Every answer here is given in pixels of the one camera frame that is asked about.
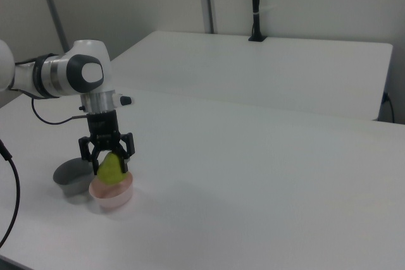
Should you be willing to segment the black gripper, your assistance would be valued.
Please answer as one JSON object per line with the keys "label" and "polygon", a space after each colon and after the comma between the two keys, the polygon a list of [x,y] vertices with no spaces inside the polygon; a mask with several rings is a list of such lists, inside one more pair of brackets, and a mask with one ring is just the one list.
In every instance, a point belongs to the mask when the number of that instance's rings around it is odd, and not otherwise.
{"label": "black gripper", "polygon": [[96,176],[99,170],[100,152],[110,150],[116,152],[121,172],[127,173],[130,157],[135,154],[134,137],[132,133],[120,133],[116,111],[87,114],[86,119],[90,136],[78,140],[82,160],[92,164]]}

